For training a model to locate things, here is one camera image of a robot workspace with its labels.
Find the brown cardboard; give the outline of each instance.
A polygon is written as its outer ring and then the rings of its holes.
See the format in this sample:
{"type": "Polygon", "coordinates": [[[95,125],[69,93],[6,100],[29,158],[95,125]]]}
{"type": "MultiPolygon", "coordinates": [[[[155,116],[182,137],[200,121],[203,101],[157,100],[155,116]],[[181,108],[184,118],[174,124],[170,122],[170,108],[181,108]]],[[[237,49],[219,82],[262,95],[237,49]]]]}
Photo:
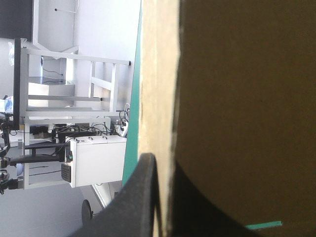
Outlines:
{"type": "Polygon", "coordinates": [[[316,2],[182,4],[176,159],[268,236],[315,236],[316,2]]]}
{"type": "Polygon", "coordinates": [[[164,235],[169,228],[167,200],[173,167],[171,139],[179,54],[178,11],[178,0],[142,1],[138,151],[156,155],[164,235]]]}

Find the black monitor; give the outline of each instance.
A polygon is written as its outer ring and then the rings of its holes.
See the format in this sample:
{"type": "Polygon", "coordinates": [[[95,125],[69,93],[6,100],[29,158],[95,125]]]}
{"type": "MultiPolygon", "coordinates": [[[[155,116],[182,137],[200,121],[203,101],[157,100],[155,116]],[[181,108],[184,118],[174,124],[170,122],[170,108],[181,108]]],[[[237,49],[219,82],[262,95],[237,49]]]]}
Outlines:
{"type": "Polygon", "coordinates": [[[0,37],[32,41],[33,0],[0,0],[0,37]]]}
{"type": "Polygon", "coordinates": [[[12,130],[20,129],[20,67],[21,67],[21,38],[14,40],[14,77],[13,77],[13,122],[12,130]]]}

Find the green surface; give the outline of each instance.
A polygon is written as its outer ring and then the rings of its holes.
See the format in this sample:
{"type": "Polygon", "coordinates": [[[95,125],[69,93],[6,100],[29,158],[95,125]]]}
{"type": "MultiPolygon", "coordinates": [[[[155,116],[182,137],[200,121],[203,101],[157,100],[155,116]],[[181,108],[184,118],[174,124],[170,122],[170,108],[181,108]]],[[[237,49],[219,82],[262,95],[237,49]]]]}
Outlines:
{"type": "Polygon", "coordinates": [[[261,224],[254,224],[254,225],[248,225],[245,226],[249,230],[258,230],[258,229],[265,229],[265,228],[272,228],[272,227],[278,227],[282,226],[282,221],[272,221],[272,222],[266,222],[261,224]]]}
{"type": "Polygon", "coordinates": [[[133,173],[137,161],[138,161],[138,120],[139,120],[139,78],[140,78],[140,40],[141,40],[141,25],[142,25],[142,10],[140,11],[139,23],[138,23],[138,35],[134,65],[134,77],[132,86],[132,96],[130,104],[130,118],[128,125],[127,143],[125,162],[123,170],[123,181],[124,185],[130,175],[133,173]]]}

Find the white panel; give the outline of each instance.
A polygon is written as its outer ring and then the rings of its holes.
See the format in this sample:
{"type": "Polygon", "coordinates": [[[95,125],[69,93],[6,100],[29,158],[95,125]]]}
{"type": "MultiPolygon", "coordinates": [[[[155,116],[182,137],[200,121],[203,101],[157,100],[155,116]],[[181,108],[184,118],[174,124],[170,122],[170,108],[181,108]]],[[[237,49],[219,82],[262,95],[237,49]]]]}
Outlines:
{"type": "Polygon", "coordinates": [[[126,138],[118,136],[78,138],[84,142],[71,140],[74,159],[72,167],[72,187],[101,184],[122,180],[126,138]],[[107,143],[115,140],[118,143],[107,143]]]}

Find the white device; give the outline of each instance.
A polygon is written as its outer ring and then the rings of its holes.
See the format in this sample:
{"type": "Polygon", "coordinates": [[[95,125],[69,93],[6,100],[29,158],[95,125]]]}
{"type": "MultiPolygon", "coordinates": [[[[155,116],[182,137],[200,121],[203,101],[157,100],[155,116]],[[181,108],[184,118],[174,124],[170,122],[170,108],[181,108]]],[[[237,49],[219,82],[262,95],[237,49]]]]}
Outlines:
{"type": "Polygon", "coordinates": [[[123,177],[126,138],[78,137],[66,149],[62,178],[72,188],[120,181],[123,177]]]}

